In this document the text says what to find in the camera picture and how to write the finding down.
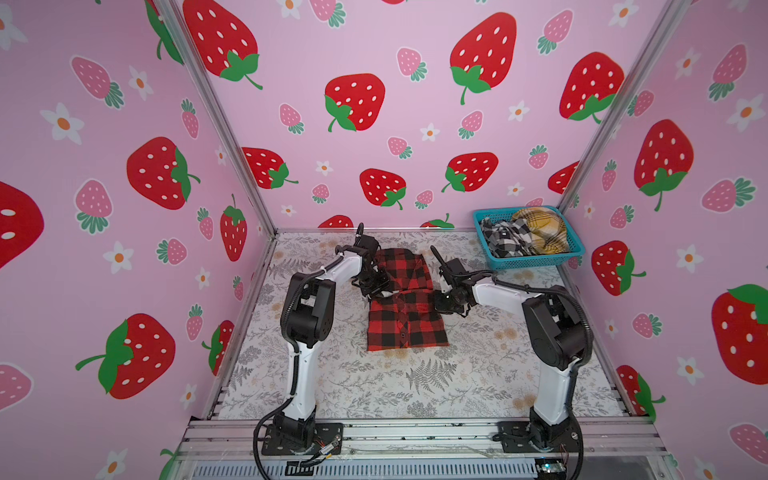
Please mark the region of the red black plaid shirt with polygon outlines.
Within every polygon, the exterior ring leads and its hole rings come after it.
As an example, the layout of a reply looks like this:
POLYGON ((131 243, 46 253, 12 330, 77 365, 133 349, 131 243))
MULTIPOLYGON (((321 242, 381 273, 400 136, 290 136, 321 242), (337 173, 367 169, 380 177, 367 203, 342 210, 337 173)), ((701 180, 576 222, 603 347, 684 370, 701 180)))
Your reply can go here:
POLYGON ((424 256, 391 248, 378 251, 374 263, 387 280, 369 302, 367 349, 447 347, 447 333, 435 309, 434 284, 424 256))

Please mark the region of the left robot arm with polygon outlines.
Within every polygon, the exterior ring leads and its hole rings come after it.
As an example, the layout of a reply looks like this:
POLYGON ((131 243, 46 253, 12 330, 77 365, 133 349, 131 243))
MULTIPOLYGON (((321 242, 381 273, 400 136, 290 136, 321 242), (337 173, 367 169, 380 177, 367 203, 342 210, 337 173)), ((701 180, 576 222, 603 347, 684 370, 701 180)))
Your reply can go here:
POLYGON ((275 414, 274 424, 277 434, 304 448, 315 436, 317 358, 333 326, 336 287, 349 283, 367 300, 381 295, 390 279, 375 265, 379 250, 379 242, 359 225, 354 243, 336 247, 331 263, 290 279, 280 317, 289 352, 288 399, 275 414))

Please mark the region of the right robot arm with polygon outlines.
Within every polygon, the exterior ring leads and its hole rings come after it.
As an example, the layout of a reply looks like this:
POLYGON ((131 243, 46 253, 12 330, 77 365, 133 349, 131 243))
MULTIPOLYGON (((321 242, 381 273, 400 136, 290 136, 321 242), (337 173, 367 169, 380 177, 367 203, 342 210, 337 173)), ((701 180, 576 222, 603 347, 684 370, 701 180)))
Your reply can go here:
POLYGON ((499 441, 527 443, 542 452, 577 431, 573 397, 579 370, 589 363, 593 334, 579 302, 563 287, 532 287, 500 280, 490 270, 468 271, 458 259, 446 261, 431 249, 447 288, 435 294, 440 314, 468 315, 475 306, 512 312, 522 309, 533 352, 541 362, 538 394, 521 434, 497 434, 499 441))

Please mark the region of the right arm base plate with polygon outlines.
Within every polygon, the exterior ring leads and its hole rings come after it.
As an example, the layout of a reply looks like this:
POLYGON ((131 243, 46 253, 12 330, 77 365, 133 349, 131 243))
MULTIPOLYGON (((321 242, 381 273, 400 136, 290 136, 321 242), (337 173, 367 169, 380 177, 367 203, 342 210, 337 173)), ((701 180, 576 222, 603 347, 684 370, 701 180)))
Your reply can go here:
POLYGON ((578 453, 583 447, 580 434, 571 421, 558 425, 524 421, 502 421, 492 435, 505 453, 559 454, 578 453))

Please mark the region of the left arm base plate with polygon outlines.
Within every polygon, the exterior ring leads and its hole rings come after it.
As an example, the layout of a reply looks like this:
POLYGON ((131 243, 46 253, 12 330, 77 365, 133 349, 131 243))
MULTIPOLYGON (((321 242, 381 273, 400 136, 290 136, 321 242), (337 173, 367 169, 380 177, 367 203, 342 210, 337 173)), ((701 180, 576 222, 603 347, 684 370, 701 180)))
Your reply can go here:
POLYGON ((265 456, 336 455, 341 452, 343 434, 343 423, 269 425, 261 437, 259 453, 265 456))

